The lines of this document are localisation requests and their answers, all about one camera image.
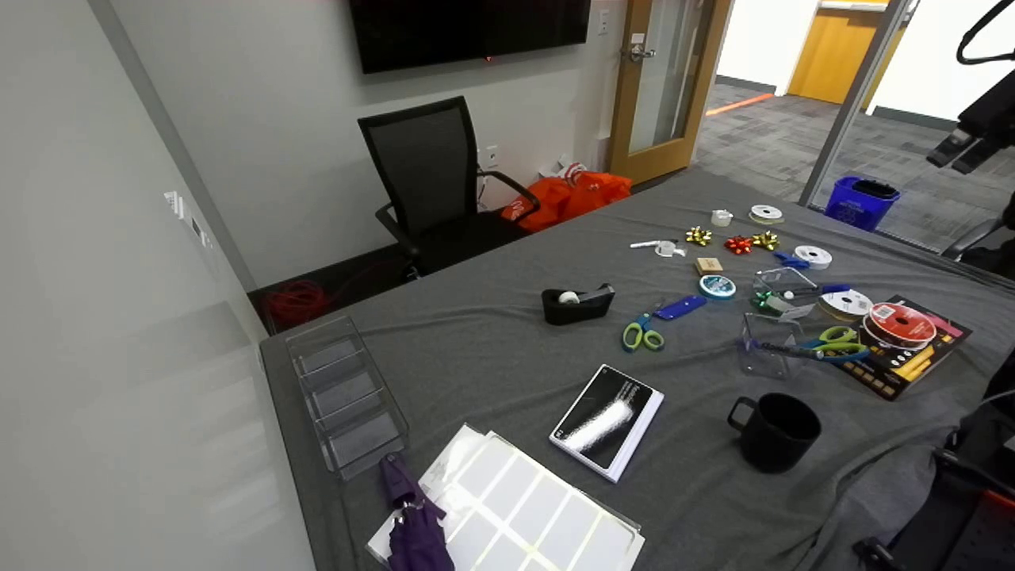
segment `black cable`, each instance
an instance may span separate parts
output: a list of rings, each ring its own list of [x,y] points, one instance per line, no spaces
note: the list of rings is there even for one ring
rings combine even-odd
[[[989,65],[989,60],[1015,60],[1011,54],[991,54],[991,59],[966,59],[965,48],[1000,15],[1011,7],[1011,0],[1000,0],[991,10],[986,10],[959,43],[955,60],[965,68]]]

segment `television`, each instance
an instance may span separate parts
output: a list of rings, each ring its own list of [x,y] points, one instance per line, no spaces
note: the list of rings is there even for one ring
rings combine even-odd
[[[363,73],[583,44],[590,0],[350,0]]]

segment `mug handle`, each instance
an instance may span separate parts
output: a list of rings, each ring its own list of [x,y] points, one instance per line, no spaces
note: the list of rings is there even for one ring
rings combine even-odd
[[[749,399],[749,397],[739,397],[739,399],[730,405],[726,424],[732,424],[737,433],[746,430],[742,423],[737,423],[737,409],[739,409],[739,405],[752,405],[752,417],[755,417],[759,402]]]

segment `gray tablecloth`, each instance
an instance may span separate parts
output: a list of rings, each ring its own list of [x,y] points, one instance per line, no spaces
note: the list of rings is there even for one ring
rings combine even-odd
[[[971,413],[989,375],[1015,347],[1008,282],[950,266],[921,247],[784,207],[774,225],[784,247],[817,245],[833,253],[817,282],[851,282],[873,300],[908,294],[971,328],[973,338],[927,380],[888,402],[842,371],[802,361],[793,379],[755,379],[739,369],[739,328],[749,300],[712,303],[660,325],[663,353],[626,353],[619,329],[663,303],[693,293],[690,261],[712,253],[726,275],[749,286],[769,253],[732,257],[726,236],[762,233],[749,207],[762,194],[677,174],[626,202],[524,237],[487,257],[424,275],[298,335],[354,325],[405,419],[405,456],[420,472],[467,423],[498,433],[543,467],[590,493],[610,511],[640,523],[637,569],[787,571],[855,569],[851,544],[891,541],[928,493],[928,450]],[[732,210],[707,247],[689,261],[630,251],[630,243],[672,237]],[[548,328],[543,290],[619,290],[599,321]],[[275,413],[284,433],[315,560],[320,569],[373,569],[367,537],[383,521],[377,472],[339,482],[322,472],[315,433],[289,364],[289,335],[262,342]],[[619,485],[593,477],[548,445],[548,433],[599,361],[665,394]],[[726,409],[737,397],[787,390],[825,423],[817,445],[789,472],[755,472],[737,450]]]

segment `black mug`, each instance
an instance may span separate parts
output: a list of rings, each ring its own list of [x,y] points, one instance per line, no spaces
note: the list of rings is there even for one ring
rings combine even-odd
[[[764,394],[762,399],[739,397],[726,417],[739,430],[739,455],[762,472],[789,470],[822,436],[822,419],[789,394]]]

